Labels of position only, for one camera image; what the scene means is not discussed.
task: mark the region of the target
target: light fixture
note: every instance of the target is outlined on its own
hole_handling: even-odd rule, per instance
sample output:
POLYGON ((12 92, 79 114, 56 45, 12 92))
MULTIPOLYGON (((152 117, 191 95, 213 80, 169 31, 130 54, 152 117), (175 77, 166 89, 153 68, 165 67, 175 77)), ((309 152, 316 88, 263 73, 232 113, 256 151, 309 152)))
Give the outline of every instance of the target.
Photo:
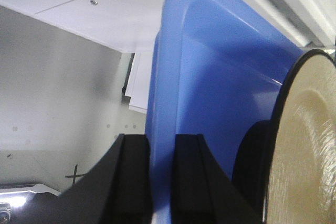
POLYGON ((0 202, 9 203, 12 207, 21 207, 26 203, 26 198, 23 196, 14 196, 0 198, 0 202))

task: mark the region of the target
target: blue plastic tray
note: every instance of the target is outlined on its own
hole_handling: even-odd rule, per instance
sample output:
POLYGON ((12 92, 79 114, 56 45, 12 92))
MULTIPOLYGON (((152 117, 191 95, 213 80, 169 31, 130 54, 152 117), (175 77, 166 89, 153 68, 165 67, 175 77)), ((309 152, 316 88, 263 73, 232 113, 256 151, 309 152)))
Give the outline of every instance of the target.
POLYGON ((154 222, 170 223, 175 135, 204 134, 231 177, 245 133, 270 118, 285 75, 301 54, 242 0, 165 0, 145 130, 154 222))

